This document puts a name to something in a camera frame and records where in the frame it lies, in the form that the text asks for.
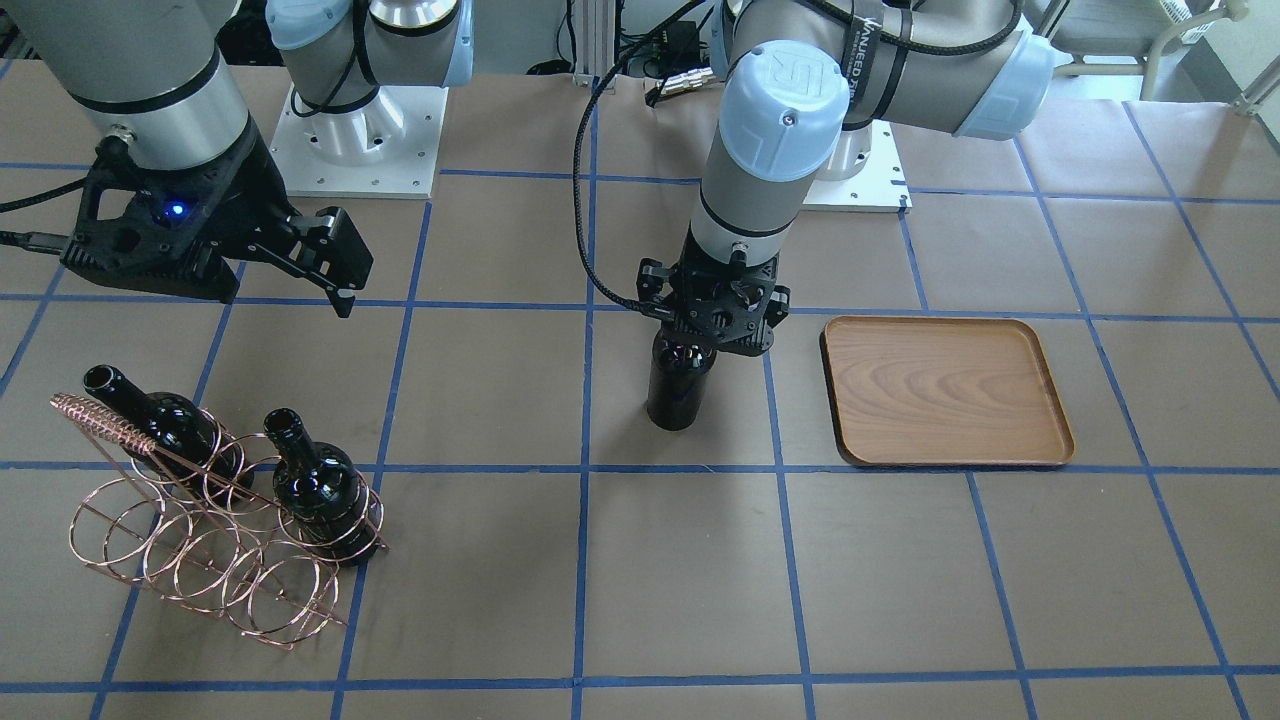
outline bottle mouth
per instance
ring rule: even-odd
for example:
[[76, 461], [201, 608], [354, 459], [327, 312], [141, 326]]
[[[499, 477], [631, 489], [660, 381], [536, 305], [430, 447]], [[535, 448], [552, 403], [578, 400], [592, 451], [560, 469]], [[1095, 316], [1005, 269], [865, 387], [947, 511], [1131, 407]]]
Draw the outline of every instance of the bottle mouth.
[[84, 389], [105, 389], [120, 372], [110, 365], [96, 365], [84, 373]]
[[279, 410], [271, 410], [268, 413], [266, 419], [262, 420], [262, 427], [269, 433], [284, 434], [291, 430], [297, 432], [298, 427], [302, 424], [302, 418], [288, 407], [280, 407]]

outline bottle neck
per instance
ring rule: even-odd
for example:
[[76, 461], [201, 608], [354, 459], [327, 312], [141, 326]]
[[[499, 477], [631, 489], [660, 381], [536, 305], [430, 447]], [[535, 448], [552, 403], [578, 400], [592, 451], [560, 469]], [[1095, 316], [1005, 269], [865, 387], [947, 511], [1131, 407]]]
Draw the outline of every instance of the bottle neck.
[[280, 452], [280, 460], [292, 470], [311, 470], [320, 465], [320, 450], [311, 441], [297, 413], [288, 407], [273, 410], [264, 425], [266, 437]]
[[84, 373], [84, 392], [134, 425], [146, 424], [155, 411], [155, 402], [111, 365], [99, 365]]

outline table surface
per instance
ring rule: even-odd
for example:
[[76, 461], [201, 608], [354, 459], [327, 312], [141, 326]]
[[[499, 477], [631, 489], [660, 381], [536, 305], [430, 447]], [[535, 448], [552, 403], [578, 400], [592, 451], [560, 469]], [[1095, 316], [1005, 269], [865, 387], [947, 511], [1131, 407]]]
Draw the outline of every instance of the table surface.
[[[287, 76], [236, 77], [270, 137]], [[641, 94], [604, 97], [584, 155], [623, 290], [678, 254], [718, 100]], [[1256, 123], [1051, 99], [1012, 142], [896, 128], [911, 211], [801, 214], [777, 345], [722, 356], [667, 433], [655, 323], [577, 264], [585, 101], [563, 76], [452, 91], [431, 202], [340, 201], [375, 256], [346, 320], [265, 265], [223, 306], [0, 254], [0, 716], [1280, 717], [1280, 158]], [[0, 65], [0, 199], [84, 173], [95, 133], [44, 65]], [[818, 345], [842, 314], [1029, 323], [1074, 461], [850, 466]], [[343, 573], [348, 629], [282, 653], [78, 565], [67, 524], [111, 470], [46, 401], [97, 363], [239, 433], [292, 406], [352, 455], [393, 550]]]

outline chair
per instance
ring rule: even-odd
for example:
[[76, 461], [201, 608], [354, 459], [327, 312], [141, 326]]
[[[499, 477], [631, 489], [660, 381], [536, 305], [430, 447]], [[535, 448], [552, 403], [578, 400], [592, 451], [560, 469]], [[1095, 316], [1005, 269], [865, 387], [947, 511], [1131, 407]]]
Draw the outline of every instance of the chair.
[[[1075, 60], [1057, 76], [1143, 76], [1143, 100], [1156, 91], [1162, 56], [1199, 40], [1220, 19], [1239, 20], [1248, 0], [1027, 0], [1027, 19]], [[1085, 63], [1085, 55], [1129, 56], [1133, 64]]]

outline light blue joint cap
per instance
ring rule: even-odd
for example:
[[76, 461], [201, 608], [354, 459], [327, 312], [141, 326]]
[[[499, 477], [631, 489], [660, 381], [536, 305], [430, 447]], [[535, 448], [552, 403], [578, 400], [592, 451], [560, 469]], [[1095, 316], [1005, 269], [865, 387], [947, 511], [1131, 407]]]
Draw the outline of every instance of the light blue joint cap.
[[453, 40], [453, 56], [449, 58], [449, 69], [444, 73], [442, 87], [457, 87], [471, 82], [475, 67], [475, 35], [471, 26], [471, 0], [462, 0], [458, 6], [458, 32]]
[[1021, 132], [1048, 94], [1057, 56], [1048, 40], [1023, 32], [1005, 67], [954, 135], [1010, 140]]
[[351, 12], [351, 0], [268, 0], [266, 24], [278, 50], [297, 50], [324, 37]]
[[827, 161], [847, 110], [849, 83], [831, 55], [771, 40], [742, 55], [724, 86], [719, 135], [748, 173], [791, 182]]

